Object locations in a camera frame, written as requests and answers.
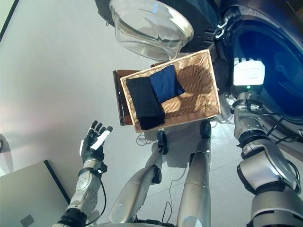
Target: washing machine door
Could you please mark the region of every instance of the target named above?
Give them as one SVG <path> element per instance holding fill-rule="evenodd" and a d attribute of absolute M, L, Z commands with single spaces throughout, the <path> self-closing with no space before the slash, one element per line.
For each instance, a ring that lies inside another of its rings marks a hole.
<path fill-rule="evenodd" d="M 109 7 L 110 0 L 95 0 L 95 2 L 99 14 L 109 25 L 115 26 Z M 181 48 L 180 52 L 196 52 L 206 49 L 221 32 L 218 28 L 218 25 L 222 24 L 221 13 L 214 0 L 158 0 L 158 2 L 164 3 L 182 14 L 193 28 L 193 37 Z M 144 18 L 140 17 L 138 13 L 137 21 L 140 20 L 144 20 Z"/>
<path fill-rule="evenodd" d="M 293 136 L 288 140 L 296 137 L 300 142 L 283 143 L 303 152 L 302 21 L 284 0 L 231 0 L 218 4 L 228 18 L 217 44 L 219 49 L 230 64 L 235 57 L 262 60 L 265 79 L 263 86 L 256 88 L 259 98 L 266 111 L 285 114 L 285 120 L 272 134 L 275 138 Z M 264 124 L 270 129 L 278 118 L 264 117 Z"/>

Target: folded clothing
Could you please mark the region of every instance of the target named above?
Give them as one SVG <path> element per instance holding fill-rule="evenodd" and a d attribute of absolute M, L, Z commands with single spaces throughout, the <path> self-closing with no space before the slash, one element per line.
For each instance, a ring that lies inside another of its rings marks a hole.
<path fill-rule="evenodd" d="M 169 65 L 161 71 L 150 75 L 150 79 L 159 103 L 163 103 L 185 92 L 176 78 L 174 65 Z"/>
<path fill-rule="evenodd" d="M 126 85 L 131 94 L 141 129 L 148 130 L 164 124 L 164 112 L 157 100 L 150 78 L 127 79 Z"/>

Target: washing machine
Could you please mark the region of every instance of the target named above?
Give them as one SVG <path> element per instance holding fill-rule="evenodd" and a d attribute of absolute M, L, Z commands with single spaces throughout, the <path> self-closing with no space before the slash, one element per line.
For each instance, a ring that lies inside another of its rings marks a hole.
<path fill-rule="evenodd" d="M 98 12 L 106 23 L 115 26 L 110 1 L 95 1 Z M 264 84 L 256 89 L 260 92 L 264 111 L 285 115 L 285 119 L 273 131 L 272 138 L 279 140 L 288 136 L 286 141 L 280 143 L 282 148 L 303 153 L 303 1 L 159 0 L 159 4 L 160 2 L 175 9 L 186 19 L 183 22 L 190 24 L 184 26 L 181 32 L 185 34 L 187 43 L 178 51 L 196 52 L 214 47 L 216 55 L 213 61 L 214 68 L 218 69 L 216 74 L 219 77 L 216 79 L 217 82 L 220 81 L 220 90 L 232 95 L 239 92 L 238 88 L 232 86 L 234 58 L 262 60 L 265 65 Z M 262 120 L 270 130 L 279 117 L 263 117 Z"/>

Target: black cable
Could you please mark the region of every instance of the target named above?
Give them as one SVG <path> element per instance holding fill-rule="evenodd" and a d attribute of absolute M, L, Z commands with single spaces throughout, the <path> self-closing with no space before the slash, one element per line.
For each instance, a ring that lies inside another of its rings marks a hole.
<path fill-rule="evenodd" d="M 172 215 L 172 197 L 171 197 L 171 192 L 170 192 L 171 187 L 172 187 L 172 183 L 173 183 L 174 181 L 179 181 L 179 180 L 184 176 L 185 171 L 186 171 L 186 168 L 184 168 L 184 172 L 183 172 L 183 174 L 181 175 L 181 177 L 180 177 L 179 179 L 171 180 L 171 182 L 170 182 L 170 186 L 169 186 L 169 199 L 170 199 L 170 202 L 166 201 L 165 208 L 164 208 L 164 212 L 163 212 L 163 216 L 162 216 L 162 223 L 163 223 L 165 211 L 166 211 L 166 208 L 167 208 L 167 204 L 169 204 L 169 206 L 170 206 L 170 215 L 169 215 L 169 218 L 167 219 L 167 222 L 166 222 L 166 223 L 169 222 L 169 220 L 170 220 L 170 218 L 171 218 L 171 215 Z"/>
<path fill-rule="evenodd" d="M 170 216 L 169 216 L 169 219 L 170 219 L 171 214 L 172 214 L 172 206 L 171 206 L 170 202 L 166 201 L 164 212 L 163 212 L 163 216 L 162 216 L 162 221 L 161 221 L 162 223 L 163 223 L 163 220 L 164 220 L 164 215 L 165 215 L 165 211 L 166 211 L 166 208 L 167 208 L 167 204 L 170 206 Z"/>
<path fill-rule="evenodd" d="M 281 118 L 279 119 L 279 121 L 276 122 L 276 124 L 268 131 L 267 133 L 267 136 L 269 135 L 272 135 L 273 137 L 275 137 L 278 141 L 276 142 L 276 144 L 279 144 L 283 141 L 287 142 L 287 143 L 291 143 L 291 142 L 294 142 L 298 139 L 298 136 L 297 135 L 289 135 L 289 136 L 286 136 L 284 138 L 279 138 L 278 136 L 275 136 L 273 134 L 271 134 L 277 127 L 278 125 L 285 119 L 285 115 L 283 113 L 261 113 L 261 112 L 256 112 L 256 111 L 252 111 L 251 110 L 251 101 L 250 100 L 247 100 L 247 109 L 249 112 L 253 113 L 253 114 L 256 114 L 256 115 L 263 115 L 263 116 L 280 116 Z"/>
<path fill-rule="evenodd" d="M 247 100 L 247 109 L 249 112 L 256 114 L 256 115 L 262 115 L 262 116 L 281 116 L 285 117 L 284 113 L 262 113 L 262 112 L 256 112 L 251 110 L 251 101 Z"/>
<path fill-rule="evenodd" d="M 284 120 L 284 116 L 282 116 L 279 119 L 279 121 L 277 121 L 276 124 L 268 131 L 267 136 L 269 136 L 273 132 L 273 130 L 275 130 L 283 120 Z"/>
<path fill-rule="evenodd" d="M 298 139 L 298 135 L 289 135 L 289 136 L 285 136 L 284 138 L 278 138 L 279 140 L 277 142 L 275 142 L 275 144 L 279 144 L 281 142 L 287 142 L 287 143 L 291 143 L 291 142 L 294 142 Z"/>
<path fill-rule="evenodd" d="M 96 217 L 93 221 L 85 224 L 84 226 L 89 226 L 89 225 L 93 224 L 94 222 L 96 222 L 102 216 L 102 214 L 105 211 L 105 207 L 106 207 L 106 193 L 105 193 L 104 185 L 103 185 L 103 182 L 102 182 L 101 179 L 100 179 L 100 182 L 101 182 L 101 186 L 102 186 L 102 190 L 103 190 L 103 194 L 104 194 L 104 207 L 103 207 L 103 210 L 102 210 L 101 214 L 99 214 L 98 217 Z"/>

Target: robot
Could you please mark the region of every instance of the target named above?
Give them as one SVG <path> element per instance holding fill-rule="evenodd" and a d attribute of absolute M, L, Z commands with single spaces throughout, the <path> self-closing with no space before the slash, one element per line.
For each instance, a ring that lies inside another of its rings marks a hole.
<path fill-rule="evenodd" d="M 234 136 L 239 141 L 243 159 L 237 166 L 237 173 L 244 187 L 255 195 L 251 206 L 251 220 L 247 227 L 303 227 L 303 201 L 298 196 L 301 193 L 300 174 L 277 146 L 281 140 L 275 143 L 269 138 L 270 132 L 275 128 L 266 132 L 260 119 L 262 115 L 282 114 L 263 112 L 262 102 L 258 99 L 259 84 L 262 82 L 251 83 L 255 86 L 235 86 L 237 100 L 231 107 L 235 123 Z M 80 145 L 83 169 L 78 174 L 76 192 L 66 212 L 53 227 L 88 226 L 103 214 L 105 206 L 99 217 L 86 224 L 87 217 L 97 205 L 100 186 L 105 195 L 101 181 L 102 174 L 107 171 L 103 162 L 103 144 L 111 131 L 112 127 L 102 127 L 97 121 L 89 128 Z M 200 136 L 201 141 L 195 153 L 190 155 L 189 171 L 178 210 L 178 227 L 211 226 L 208 180 L 211 154 L 209 121 L 201 122 Z M 163 131 L 158 131 L 157 140 L 158 150 L 150 156 L 145 167 L 126 183 L 111 209 L 109 223 L 102 226 L 174 227 L 173 224 L 155 220 L 138 220 L 136 215 L 145 201 L 149 186 L 161 183 L 162 157 L 169 149 Z"/>

